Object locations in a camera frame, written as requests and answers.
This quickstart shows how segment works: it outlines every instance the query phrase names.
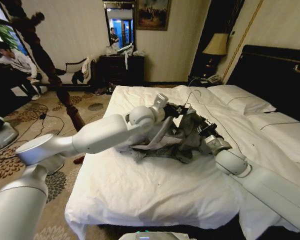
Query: white cloth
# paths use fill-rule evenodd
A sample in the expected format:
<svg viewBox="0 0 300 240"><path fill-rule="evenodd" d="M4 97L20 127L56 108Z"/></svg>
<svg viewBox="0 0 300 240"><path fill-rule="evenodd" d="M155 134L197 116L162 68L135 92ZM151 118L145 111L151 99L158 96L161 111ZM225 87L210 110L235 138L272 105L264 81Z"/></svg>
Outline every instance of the white cloth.
<svg viewBox="0 0 300 240"><path fill-rule="evenodd" d="M202 87L144 88L117 86L105 117L125 114L135 106L151 106L156 94L169 102L188 102L199 115L217 124L217 131L251 161L300 186L300 169L257 132L242 114L224 105ZM256 239L281 220L274 211L247 193L215 166L212 156L194 153L194 161L147 157L140 163L113 148L87 154L65 209L65 219L79 239L87 225L168 226L186 224L218 228L239 210L248 240Z"/></svg>
<svg viewBox="0 0 300 240"><path fill-rule="evenodd" d="M91 62L91 57L90 56L88 56L85 59L85 61L83 62L83 65L82 65L82 68L81 68L81 72L83 73L84 78L86 78L88 76L90 62Z"/></svg>
<svg viewBox="0 0 300 240"><path fill-rule="evenodd" d="M37 77L37 67L31 61L29 56L24 55L22 52L11 49L14 53L14 58L2 56L0 58L0 64L11 65L14 69L17 69L21 72L31 74L31 77L35 79Z"/></svg>

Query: bed post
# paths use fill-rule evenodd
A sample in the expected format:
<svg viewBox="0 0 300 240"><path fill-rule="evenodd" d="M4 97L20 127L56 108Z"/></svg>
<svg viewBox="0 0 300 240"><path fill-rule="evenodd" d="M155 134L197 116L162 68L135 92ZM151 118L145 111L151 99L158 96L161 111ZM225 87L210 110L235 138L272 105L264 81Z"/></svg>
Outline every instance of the bed post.
<svg viewBox="0 0 300 240"><path fill-rule="evenodd" d="M48 76L49 83L56 88L56 95L66 107L66 112L72 120L76 131L79 131L85 122L82 120L78 109L72 105L69 93L62 88L62 82L56 75L56 69L49 55L42 48L40 38L36 34L36 26L45 19L41 12L36 12L31 18L28 18L22 8L21 0L0 0L11 16L11 26L18 30L26 43L29 44L35 62Z"/></svg>

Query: man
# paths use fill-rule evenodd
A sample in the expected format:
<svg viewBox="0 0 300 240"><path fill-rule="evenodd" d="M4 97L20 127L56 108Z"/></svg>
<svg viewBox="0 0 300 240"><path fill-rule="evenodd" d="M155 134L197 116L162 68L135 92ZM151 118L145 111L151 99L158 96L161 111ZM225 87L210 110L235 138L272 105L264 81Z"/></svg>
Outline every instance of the man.
<svg viewBox="0 0 300 240"><path fill-rule="evenodd" d="M26 88L32 100L38 100L40 94L33 87L39 82L36 80L38 72L30 57L16 49L10 49L9 45L2 41L0 41L0 54L3 55L0 58L0 64L10 64L13 68L12 75L15 81L18 81Z"/></svg>
<svg viewBox="0 0 300 240"><path fill-rule="evenodd" d="M110 31L111 31L110 34L110 38L111 38L110 46L111 46L112 44L119 42L119 38L117 35L115 35L115 29L113 27L110 28Z"/></svg>

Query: dark wooden dresser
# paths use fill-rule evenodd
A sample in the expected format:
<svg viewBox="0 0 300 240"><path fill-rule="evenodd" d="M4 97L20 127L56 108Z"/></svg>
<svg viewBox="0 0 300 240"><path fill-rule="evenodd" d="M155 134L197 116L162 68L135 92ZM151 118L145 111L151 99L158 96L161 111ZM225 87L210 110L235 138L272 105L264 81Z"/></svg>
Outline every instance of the dark wooden dresser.
<svg viewBox="0 0 300 240"><path fill-rule="evenodd" d="M144 84L145 57L129 56L127 69L124 55L100 56L102 81L110 85L142 86Z"/></svg>

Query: picture frame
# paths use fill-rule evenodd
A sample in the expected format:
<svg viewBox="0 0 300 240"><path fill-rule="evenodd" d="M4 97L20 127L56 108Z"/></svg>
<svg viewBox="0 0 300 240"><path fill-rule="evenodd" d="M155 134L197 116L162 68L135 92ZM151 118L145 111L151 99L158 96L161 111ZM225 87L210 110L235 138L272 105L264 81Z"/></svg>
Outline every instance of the picture frame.
<svg viewBox="0 0 300 240"><path fill-rule="evenodd" d="M137 30L167 31L172 0L137 0Z"/></svg>

